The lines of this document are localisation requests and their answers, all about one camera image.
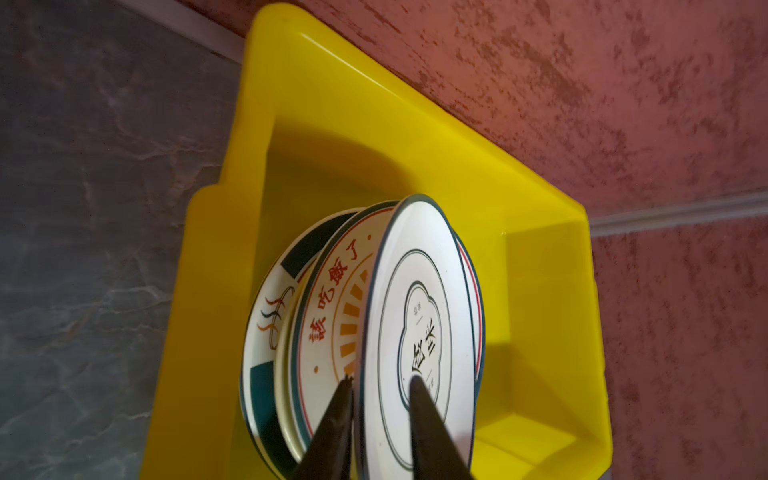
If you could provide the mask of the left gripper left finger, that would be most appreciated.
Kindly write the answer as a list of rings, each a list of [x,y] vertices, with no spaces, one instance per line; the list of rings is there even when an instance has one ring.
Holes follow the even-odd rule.
[[[349,479],[352,457],[353,381],[335,390],[307,452],[292,479]]]

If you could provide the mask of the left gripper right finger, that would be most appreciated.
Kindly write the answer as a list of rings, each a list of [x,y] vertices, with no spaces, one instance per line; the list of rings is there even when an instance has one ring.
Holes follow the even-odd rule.
[[[472,479],[421,377],[411,378],[410,431],[414,479]]]

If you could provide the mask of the white plate green red rim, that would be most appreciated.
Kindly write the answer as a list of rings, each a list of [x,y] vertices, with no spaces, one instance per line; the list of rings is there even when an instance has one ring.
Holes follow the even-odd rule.
[[[296,466],[280,429],[274,393],[280,330],[303,275],[336,230],[359,211],[334,213],[301,233],[270,266],[251,307],[239,380],[240,406],[259,457],[277,479],[284,479]]]

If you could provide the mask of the white plate quatrefoil outline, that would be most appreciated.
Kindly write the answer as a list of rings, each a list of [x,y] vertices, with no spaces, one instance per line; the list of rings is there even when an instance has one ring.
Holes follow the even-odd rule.
[[[400,201],[374,255],[354,379],[354,445],[361,479],[414,470],[412,379],[422,380],[469,465],[475,431],[476,348],[470,294],[453,230],[423,194]]]

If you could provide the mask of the white plate orange sunburst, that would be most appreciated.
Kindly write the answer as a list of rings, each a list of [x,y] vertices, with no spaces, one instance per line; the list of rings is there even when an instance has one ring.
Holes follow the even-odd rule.
[[[337,384],[354,374],[358,330],[373,256],[395,201],[345,220],[321,249],[295,313],[290,336],[290,411],[306,451]]]

